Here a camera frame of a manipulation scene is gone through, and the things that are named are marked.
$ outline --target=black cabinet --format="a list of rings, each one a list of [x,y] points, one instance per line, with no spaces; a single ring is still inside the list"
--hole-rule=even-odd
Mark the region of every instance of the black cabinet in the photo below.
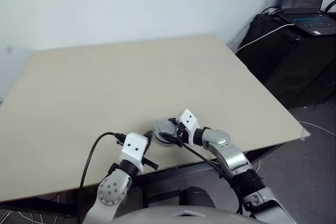
[[[282,26],[257,15],[241,45]],[[287,108],[323,101],[335,92],[335,36],[313,37],[284,27],[240,50],[237,57]]]

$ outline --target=laptop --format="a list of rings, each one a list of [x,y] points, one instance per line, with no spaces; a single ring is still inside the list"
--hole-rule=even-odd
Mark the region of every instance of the laptop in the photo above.
[[[336,22],[320,13],[323,0],[282,0],[277,15],[313,36],[336,34]]]

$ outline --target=black cable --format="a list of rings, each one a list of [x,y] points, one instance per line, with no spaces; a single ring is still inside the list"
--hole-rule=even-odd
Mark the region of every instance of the black cable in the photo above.
[[[271,13],[268,13],[268,16],[272,16],[272,14],[274,14],[274,13],[276,13],[276,12],[278,12],[278,11],[280,11],[281,9],[279,8],[279,9],[276,9],[276,10],[274,10],[273,12],[271,12]]]
[[[239,206],[238,206],[238,210],[236,211],[236,213],[243,215],[243,200],[242,200],[242,195],[240,193],[239,187],[234,185],[232,182],[230,182],[230,179],[226,176],[226,174],[223,173],[215,164],[211,163],[207,158],[203,157],[200,153],[198,153],[197,151],[194,151],[189,146],[187,146],[185,143],[183,143],[179,134],[177,134],[177,141],[180,143],[181,146],[183,146],[188,151],[195,154],[197,157],[201,158],[208,165],[210,165],[213,169],[215,169],[223,178],[225,178],[225,180],[229,183],[230,187],[233,189],[233,191],[235,192],[235,194],[238,198],[238,205]]]
[[[81,193],[82,193],[83,186],[84,186],[84,180],[85,180],[86,172],[88,170],[88,167],[89,167],[92,155],[93,155],[93,151],[95,150],[96,145],[106,135],[117,136],[117,133],[105,132],[105,133],[101,134],[97,138],[97,140],[95,141],[95,143],[93,144],[93,146],[91,148],[91,151],[90,151],[90,154],[88,156],[88,159],[86,160],[86,164],[85,164],[84,171],[83,171],[83,174],[82,174],[82,179],[80,180],[80,186],[79,186],[79,189],[78,189],[78,196],[77,196],[77,224],[81,224],[80,223],[80,211],[81,211],[81,200],[82,200]]]
[[[164,142],[162,140],[160,140],[159,138],[156,138],[160,143],[163,143],[163,144],[173,144],[173,143],[169,143],[169,142]]]
[[[336,5],[336,0],[334,0],[333,2],[331,2],[331,3],[325,8],[326,13],[332,8],[333,5]]]
[[[270,6],[270,7],[267,7],[265,8],[260,14],[263,14],[264,11],[266,11],[267,9],[270,9],[270,8],[279,8],[279,6]]]

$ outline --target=round metal object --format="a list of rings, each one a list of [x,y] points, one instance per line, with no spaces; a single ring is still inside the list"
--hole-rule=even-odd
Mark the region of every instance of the round metal object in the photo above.
[[[122,170],[116,169],[106,177],[98,187],[99,200],[107,206],[113,206],[121,202],[130,187],[130,176]]]
[[[165,140],[160,133],[167,133],[173,137],[177,137],[177,125],[168,120],[169,118],[161,118],[154,125],[154,135],[157,140],[164,144],[171,144]]]

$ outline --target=white cable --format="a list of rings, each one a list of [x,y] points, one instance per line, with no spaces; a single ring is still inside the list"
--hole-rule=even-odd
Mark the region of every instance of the white cable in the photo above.
[[[2,220],[2,218],[4,218],[5,217],[5,215],[7,215],[9,213],[9,210],[7,210],[2,216],[1,216],[1,218],[0,218],[0,221]]]
[[[238,53],[238,51],[240,51],[240,50],[243,49],[244,47],[246,47],[246,46],[248,46],[248,45],[251,45],[252,43],[254,43],[254,42],[256,42],[256,41],[258,41],[258,40],[260,40],[260,39],[266,37],[267,35],[270,35],[270,34],[274,33],[275,31],[277,31],[277,30],[279,30],[279,29],[282,29],[282,28],[284,28],[284,27],[286,27],[286,26],[293,26],[293,25],[294,25],[294,24],[286,24],[286,25],[280,26],[280,27],[278,27],[277,29],[274,29],[273,31],[270,31],[269,33],[266,33],[265,35],[262,35],[261,37],[259,37],[259,38],[255,39],[255,40],[251,41],[250,43],[247,43],[247,44],[243,45],[242,47],[240,47],[240,48],[236,51],[236,53]]]
[[[44,222],[39,222],[39,221],[34,221],[34,220],[32,220],[32,219],[29,219],[27,216],[24,216],[23,215],[23,213],[21,213],[21,212],[18,212],[19,213],[19,215],[21,215],[23,218],[25,218],[26,220],[29,220],[29,221],[33,221],[33,223],[35,223],[35,224],[46,224],[46,223],[44,223]]]
[[[257,166],[256,172],[259,171],[260,165],[261,165],[261,160],[259,160],[259,164],[258,164],[258,166]]]
[[[31,216],[31,218],[32,218],[32,219],[31,219],[31,220],[32,220],[32,221],[31,221],[31,222],[32,222],[31,224],[34,224],[34,216],[33,216],[33,214],[32,214],[31,212],[30,212],[29,214],[30,214],[30,216]]]
[[[13,211],[9,211],[7,215],[5,216],[5,218],[0,222],[0,224],[4,223],[4,221],[8,218],[8,216],[10,216],[12,213]]]
[[[307,123],[307,124],[312,125],[312,126],[315,126],[315,127],[319,128],[319,129],[321,129],[321,130],[324,130],[324,131],[328,132],[329,134],[331,134],[331,135],[333,135],[333,136],[336,136],[335,133],[332,133],[332,132],[330,132],[330,131],[327,131],[326,129],[324,129],[324,128],[320,127],[320,126],[317,126],[317,125],[312,124],[312,123]]]

